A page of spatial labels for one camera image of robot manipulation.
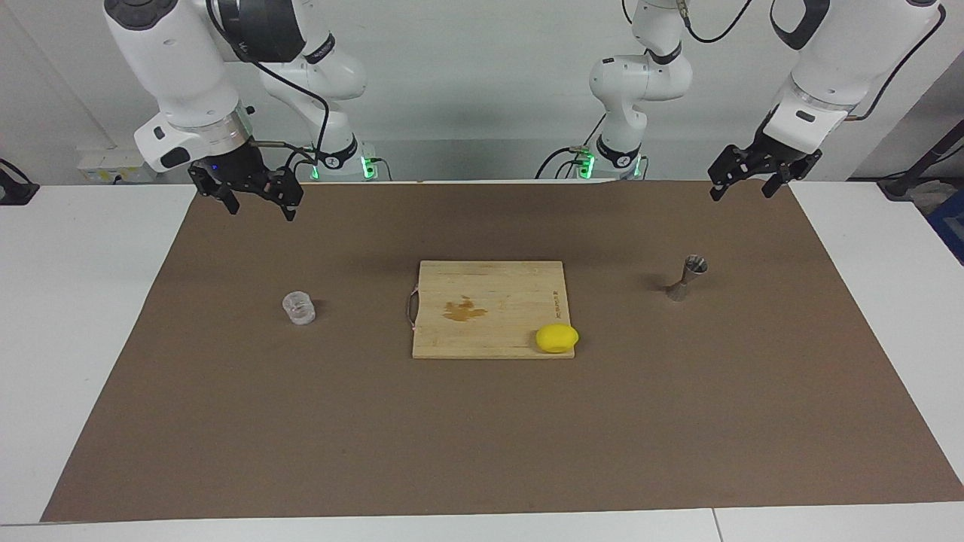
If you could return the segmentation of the steel double jigger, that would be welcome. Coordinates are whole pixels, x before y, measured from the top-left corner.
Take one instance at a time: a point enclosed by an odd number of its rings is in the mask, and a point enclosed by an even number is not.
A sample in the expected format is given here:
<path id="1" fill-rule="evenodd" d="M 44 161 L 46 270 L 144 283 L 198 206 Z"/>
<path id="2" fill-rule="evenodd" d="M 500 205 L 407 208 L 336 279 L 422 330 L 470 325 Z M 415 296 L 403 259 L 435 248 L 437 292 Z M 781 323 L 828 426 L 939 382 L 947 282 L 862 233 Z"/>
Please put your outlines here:
<path id="1" fill-rule="evenodd" d="M 666 288 L 665 294 L 675 303 L 679 303 L 688 297 L 689 285 L 708 271 L 709 264 L 705 257 L 699 254 L 690 254 L 684 261 L 681 278 L 674 285 Z"/>

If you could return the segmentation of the small clear glass cup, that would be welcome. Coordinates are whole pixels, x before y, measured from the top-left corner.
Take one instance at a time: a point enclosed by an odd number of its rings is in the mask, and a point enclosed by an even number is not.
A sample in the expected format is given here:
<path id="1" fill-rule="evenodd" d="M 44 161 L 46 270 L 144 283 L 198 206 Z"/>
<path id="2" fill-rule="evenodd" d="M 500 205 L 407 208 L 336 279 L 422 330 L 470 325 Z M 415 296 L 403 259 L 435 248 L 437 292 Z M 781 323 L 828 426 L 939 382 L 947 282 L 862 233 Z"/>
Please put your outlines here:
<path id="1" fill-rule="evenodd" d="M 304 291 L 293 291 L 282 299 L 282 308 L 292 324 L 304 326 L 316 320 L 316 306 Z"/>

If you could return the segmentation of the black stand leg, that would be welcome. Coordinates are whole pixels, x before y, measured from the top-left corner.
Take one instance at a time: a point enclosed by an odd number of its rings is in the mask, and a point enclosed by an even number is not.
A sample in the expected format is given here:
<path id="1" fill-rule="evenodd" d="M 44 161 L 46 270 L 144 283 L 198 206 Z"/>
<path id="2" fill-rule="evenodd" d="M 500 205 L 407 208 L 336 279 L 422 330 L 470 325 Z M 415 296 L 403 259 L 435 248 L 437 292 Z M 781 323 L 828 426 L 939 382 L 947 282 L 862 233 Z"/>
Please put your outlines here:
<path id="1" fill-rule="evenodd" d="M 958 121 L 951 130 L 944 134 L 942 138 L 929 151 L 926 152 L 914 165 L 898 174 L 886 175 L 879 178 L 877 187 L 881 189 L 883 195 L 895 202 L 911 202 L 911 190 L 918 186 L 920 178 L 927 169 L 954 157 L 957 152 L 964 150 L 964 119 Z"/>

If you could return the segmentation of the blue crate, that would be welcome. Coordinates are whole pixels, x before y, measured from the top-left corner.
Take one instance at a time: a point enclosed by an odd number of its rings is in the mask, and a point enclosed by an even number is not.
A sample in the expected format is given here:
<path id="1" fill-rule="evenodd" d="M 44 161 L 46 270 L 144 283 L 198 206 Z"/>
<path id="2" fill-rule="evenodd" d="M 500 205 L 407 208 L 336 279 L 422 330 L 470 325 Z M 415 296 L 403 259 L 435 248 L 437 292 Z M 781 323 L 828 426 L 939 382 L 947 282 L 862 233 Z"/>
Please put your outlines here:
<path id="1" fill-rule="evenodd" d="M 947 250 L 964 266 L 964 188 L 957 190 L 929 213 L 926 222 Z"/>

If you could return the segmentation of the yellow lemon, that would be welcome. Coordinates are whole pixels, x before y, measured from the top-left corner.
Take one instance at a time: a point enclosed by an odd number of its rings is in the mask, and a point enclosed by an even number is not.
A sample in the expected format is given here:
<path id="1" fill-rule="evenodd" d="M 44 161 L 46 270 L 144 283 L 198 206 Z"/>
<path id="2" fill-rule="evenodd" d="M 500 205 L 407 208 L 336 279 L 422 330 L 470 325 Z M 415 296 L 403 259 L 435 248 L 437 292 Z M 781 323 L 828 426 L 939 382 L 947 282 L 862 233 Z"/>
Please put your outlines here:
<path id="1" fill-rule="evenodd" d="M 580 339 L 578 330 L 565 323 L 548 324 L 535 333 L 535 343 L 541 353 L 552 355 L 571 353 Z"/>

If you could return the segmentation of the wooden cutting board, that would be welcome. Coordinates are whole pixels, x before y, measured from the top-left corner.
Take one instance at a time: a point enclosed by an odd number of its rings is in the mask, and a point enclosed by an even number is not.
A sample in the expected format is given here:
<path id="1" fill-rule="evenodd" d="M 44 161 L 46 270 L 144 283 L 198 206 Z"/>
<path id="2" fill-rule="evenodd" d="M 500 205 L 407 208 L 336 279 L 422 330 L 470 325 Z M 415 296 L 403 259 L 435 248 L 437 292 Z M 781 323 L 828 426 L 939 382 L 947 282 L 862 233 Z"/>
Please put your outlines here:
<path id="1" fill-rule="evenodd" d="M 544 326 L 571 323 L 558 260 L 423 260 L 414 288 L 416 360 L 574 359 L 575 347 L 545 352 Z"/>

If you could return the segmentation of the brown paper table mat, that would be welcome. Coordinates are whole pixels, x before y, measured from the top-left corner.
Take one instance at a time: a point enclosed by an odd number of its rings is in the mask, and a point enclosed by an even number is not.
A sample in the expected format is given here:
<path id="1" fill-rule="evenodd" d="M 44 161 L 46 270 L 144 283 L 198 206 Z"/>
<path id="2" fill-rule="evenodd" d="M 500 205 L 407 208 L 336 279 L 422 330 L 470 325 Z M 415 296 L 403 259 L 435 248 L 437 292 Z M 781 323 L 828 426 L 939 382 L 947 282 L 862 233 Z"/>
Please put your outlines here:
<path id="1" fill-rule="evenodd" d="M 191 203 L 42 520 L 964 500 L 789 189 L 314 185 L 292 222 L 239 200 Z M 574 359 L 414 360 L 423 260 L 561 261 Z"/>

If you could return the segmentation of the white wall power strip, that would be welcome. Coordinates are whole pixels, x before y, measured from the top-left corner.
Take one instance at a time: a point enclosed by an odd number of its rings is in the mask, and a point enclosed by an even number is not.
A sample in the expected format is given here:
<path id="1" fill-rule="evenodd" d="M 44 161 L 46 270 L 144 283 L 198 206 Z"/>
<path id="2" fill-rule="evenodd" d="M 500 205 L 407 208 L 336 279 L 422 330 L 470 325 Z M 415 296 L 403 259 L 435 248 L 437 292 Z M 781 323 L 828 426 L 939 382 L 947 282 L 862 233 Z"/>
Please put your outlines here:
<path id="1" fill-rule="evenodd" d="M 138 151 L 99 150 L 83 152 L 77 169 L 86 181 L 101 184 L 145 184 L 157 181 L 155 172 Z"/>

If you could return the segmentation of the black clamp mount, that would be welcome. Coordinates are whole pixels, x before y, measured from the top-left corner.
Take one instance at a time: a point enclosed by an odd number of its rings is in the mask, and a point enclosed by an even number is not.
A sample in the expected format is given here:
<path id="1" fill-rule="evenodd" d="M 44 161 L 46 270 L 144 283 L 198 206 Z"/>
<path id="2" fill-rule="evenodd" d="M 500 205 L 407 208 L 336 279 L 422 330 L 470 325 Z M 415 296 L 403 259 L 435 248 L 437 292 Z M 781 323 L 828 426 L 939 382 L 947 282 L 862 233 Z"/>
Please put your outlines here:
<path id="1" fill-rule="evenodd" d="M 0 158 L 0 206 L 26 206 L 39 188 L 20 168 Z"/>

